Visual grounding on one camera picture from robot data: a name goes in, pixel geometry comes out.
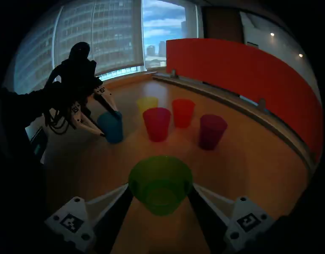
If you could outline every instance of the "plastic cup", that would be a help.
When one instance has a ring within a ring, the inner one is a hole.
[[[191,190],[189,167],[170,156],[153,156],[137,163],[128,184],[135,196],[153,214],[173,213]]]
[[[175,99],[172,107],[175,127],[187,128],[191,124],[195,103],[189,99]]]
[[[199,147],[214,150],[226,129],[227,123],[220,116],[203,115],[200,119]]]
[[[107,141],[112,144],[119,143],[123,140],[122,114],[118,111],[116,113],[121,117],[120,120],[115,119],[108,111],[97,119],[97,124],[103,133],[105,133]]]
[[[153,142],[164,141],[168,136],[171,112],[166,108],[150,108],[143,113],[148,137]]]
[[[158,98],[156,97],[143,97],[136,101],[140,114],[142,115],[147,109],[158,107]]]

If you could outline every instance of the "wall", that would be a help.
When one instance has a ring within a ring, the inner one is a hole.
[[[205,38],[244,43],[242,22],[238,10],[203,7],[202,16]]]
[[[321,97],[317,80],[301,46],[283,29],[252,14],[240,12],[244,42],[257,44],[263,50],[291,66],[310,85],[319,102]]]
[[[308,83],[289,65],[254,47],[215,39],[167,41],[167,72],[266,100],[318,159],[323,144],[322,107]]]

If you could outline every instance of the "red partition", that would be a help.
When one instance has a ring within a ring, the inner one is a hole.
[[[258,102],[287,123],[316,158],[323,143],[322,107],[290,66],[254,47],[217,39],[167,41],[167,72],[207,82]]]

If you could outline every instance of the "skyscraper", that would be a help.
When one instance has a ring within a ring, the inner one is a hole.
[[[148,56],[155,56],[155,46],[150,45],[147,47],[147,55]]]
[[[187,24],[186,20],[181,22],[181,32],[182,32],[182,38],[187,38]]]
[[[166,56],[166,42],[159,43],[159,56]]]

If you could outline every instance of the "white wall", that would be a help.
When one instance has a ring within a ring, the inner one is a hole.
[[[306,80],[321,103],[317,80],[300,45],[280,27],[269,21],[243,12],[240,12],[240,15],[244,26],[245,44],[247,42],[257,44],[260,50],[279,58],[291,66]]]

